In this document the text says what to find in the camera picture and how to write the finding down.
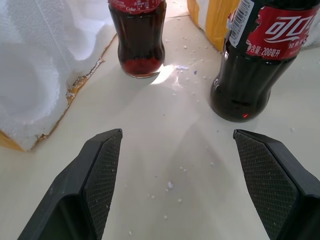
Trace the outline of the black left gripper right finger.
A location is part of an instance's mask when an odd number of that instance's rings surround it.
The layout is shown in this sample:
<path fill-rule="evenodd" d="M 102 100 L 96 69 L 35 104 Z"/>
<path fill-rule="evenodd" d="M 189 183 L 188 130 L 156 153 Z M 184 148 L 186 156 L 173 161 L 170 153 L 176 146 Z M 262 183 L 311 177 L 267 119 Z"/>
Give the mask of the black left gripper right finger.
<path fill-rule="evenodd" d="M 320 180 L 286 146 L 233 132 L 249 196 L 270 240 L 320 240 Z"/>

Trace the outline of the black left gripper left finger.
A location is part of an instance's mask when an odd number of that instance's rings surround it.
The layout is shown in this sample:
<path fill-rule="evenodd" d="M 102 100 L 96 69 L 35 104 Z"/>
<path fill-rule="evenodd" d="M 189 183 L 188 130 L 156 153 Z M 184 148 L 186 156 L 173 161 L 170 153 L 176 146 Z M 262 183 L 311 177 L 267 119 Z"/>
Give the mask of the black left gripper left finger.
<path fill-rule="evenodd" d="M 123 131 L 87 140 L 53 180 L 17 240 L 102 240 L 115 190 Z"/>

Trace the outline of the cola bottle with Coke print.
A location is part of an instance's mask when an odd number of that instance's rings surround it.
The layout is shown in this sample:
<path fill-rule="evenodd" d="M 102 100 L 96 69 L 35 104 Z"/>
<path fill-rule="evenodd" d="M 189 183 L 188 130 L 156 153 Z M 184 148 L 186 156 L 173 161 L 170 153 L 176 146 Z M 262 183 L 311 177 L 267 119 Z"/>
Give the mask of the cola bottle with Coke print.
<path fill-rule="evenodd" d="M 165 61 L 166 0 L 108 0 L 108 7 L 122 70 L 135 78 L 157 75 Z"/>

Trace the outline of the white styrofoam block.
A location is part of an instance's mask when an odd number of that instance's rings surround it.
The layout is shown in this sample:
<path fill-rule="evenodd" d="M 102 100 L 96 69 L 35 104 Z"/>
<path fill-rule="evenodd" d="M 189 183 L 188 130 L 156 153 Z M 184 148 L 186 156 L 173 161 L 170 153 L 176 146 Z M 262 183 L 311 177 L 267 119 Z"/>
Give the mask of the white styrofoam block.
<path fill-rule="evenodd" d="M 109 0 L 0 0 L 0 146 L 59 124 L 115 37 Z"/>

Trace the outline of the cola bottle with barcode label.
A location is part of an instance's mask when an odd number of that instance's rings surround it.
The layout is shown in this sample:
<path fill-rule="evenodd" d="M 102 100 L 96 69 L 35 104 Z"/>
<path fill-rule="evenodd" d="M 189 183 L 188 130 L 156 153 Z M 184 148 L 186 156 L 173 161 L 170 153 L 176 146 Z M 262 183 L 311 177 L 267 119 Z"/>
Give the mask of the cola bottle with barcode label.
<path fill-rule="evenodd" d="M 320 0 L 240 0 L 211 85 L 213 111 L 231 122 L 257 117 L 307 41 L 319 10 Z"/>

